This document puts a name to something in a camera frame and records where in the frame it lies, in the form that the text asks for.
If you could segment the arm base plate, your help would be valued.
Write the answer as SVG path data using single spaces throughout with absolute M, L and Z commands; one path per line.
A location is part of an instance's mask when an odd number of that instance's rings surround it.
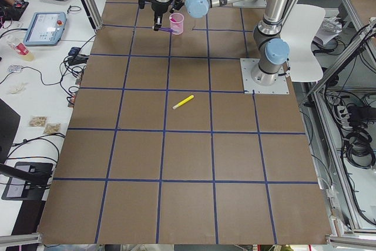
M 286 77 L 281 75 L 284 73 L 281 67 L 276 80 L 269 86 L 260 85 L 252 78 L 252 70 L 258 66 L 259 59 L 257 58 L 241 58 L 241 75 L 243 80 L 243 91 L 245 94 L 268 94 L 268 95 L 288 95 L 289 89 Z

